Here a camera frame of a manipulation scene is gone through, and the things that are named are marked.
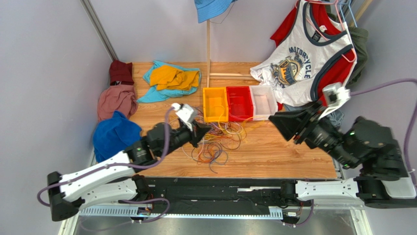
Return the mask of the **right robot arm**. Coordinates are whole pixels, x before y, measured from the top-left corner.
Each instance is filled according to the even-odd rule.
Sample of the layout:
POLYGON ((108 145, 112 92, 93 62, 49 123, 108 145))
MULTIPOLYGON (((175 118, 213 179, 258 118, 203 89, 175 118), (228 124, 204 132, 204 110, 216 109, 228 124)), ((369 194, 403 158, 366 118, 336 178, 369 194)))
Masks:
POLYGON ((417 206, 416 187, 389 127, 358 117, 350 130, 342 133, 324 116, 321 103, 277 112, 269 121, 287 141, 319 148, 344 169, 360 168, 359 176, 335 182, 286 180, 280 189, 284 202, 353 199, 376 209, 417 206))

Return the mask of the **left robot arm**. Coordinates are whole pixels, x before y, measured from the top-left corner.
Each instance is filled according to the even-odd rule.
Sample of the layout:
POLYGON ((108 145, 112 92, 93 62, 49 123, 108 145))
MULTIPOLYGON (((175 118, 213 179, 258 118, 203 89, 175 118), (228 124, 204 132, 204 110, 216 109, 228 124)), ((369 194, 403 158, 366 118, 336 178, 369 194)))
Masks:
POLYGON ((52 221, 66 220, 83 209, 111 201, 144 202, 149 189, 144 177, 136 173, 155 167, 186 143, 197 147, 211 130, 209 125, 195 120, 179 123, 177 129, 158 123, 141 140, 87 169, 48 174, 46 189, 52 221))

